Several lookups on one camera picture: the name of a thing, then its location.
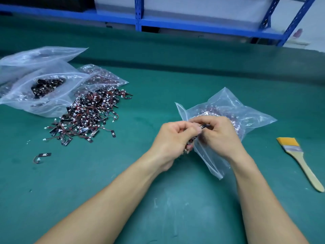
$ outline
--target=yellow brush bristles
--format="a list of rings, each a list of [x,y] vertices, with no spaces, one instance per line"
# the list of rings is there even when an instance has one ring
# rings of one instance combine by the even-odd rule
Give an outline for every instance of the yellow brush bristles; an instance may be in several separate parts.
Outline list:
[[[280,145],[293,145],[293,146],[300,146],[295,138],[277,138]]]

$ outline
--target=wooden brush handle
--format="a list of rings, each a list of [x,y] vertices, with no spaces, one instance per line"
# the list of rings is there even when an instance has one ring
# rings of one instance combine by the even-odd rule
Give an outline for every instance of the wooden brush handle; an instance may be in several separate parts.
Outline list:
[[[297,162],[300,164],[301,168],[303,169],[308,180],[311,182],[311,184],[314,186],[314,188],[317,191],[323,193],[325,191],[325,189],[324,189],[322,183],[320,183],[320,181],[317,179],[317,177],[314,175],[314,173],[311,171],[311,169],[306,164],[306,161],[304,160],[304,153],[301,151],[287,151],[287,152],[297,160]]]

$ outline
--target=green work surface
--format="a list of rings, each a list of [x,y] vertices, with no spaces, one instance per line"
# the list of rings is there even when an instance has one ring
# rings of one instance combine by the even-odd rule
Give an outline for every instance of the green work surface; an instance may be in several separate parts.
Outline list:
[[[325,56],[315,51],[169,37],[0,16],[0,56],[45,45],[89,47],[72,61],[129,81],[120,118],[93,143],[64,147],[44,130],[53,119],[0,106],[0,242],[33,243],[148,150],[161,124],[178,121],[223,87],[278,119],[243,141],[273,192],[311,244],[324,243],[325,194],[277,143],[295,137],[325,184]],[[39,153],[52,156],[34,164]],[[137,243],[246,243],[231,171],[218,180],[194,152],[161,174],[116,240]]]

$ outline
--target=human hand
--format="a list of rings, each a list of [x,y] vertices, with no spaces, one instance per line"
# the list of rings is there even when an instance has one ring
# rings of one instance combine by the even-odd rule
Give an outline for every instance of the human hand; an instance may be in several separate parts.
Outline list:
[[[154,158],[154,164],[160,171],[166,171],[184,152],[186,143],[201,131],[197,123],[187,121],[165,123],[161,126],[147,154]]]
[[[204,128],[203,138],[215,152],[228,161],[235,161],[247,154],[233,124],[227,117],[202,115],[190,119],[189,122],[210,124],[213,130]]]

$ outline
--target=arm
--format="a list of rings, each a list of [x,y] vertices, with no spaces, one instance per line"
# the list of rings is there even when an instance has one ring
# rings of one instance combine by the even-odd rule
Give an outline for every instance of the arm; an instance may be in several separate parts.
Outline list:
[[[200,132],[196,124],[185,121],[164,124],[148,152],[36,244],[113,243],[152,181],[172,166],[187,141]]]
[[[245,151],[229,119],[199,116],[190,121],[213,127],[213,130],[204,128],[203,137],[214,151],[228,160],[234,171],[248,243],[308,244]]]

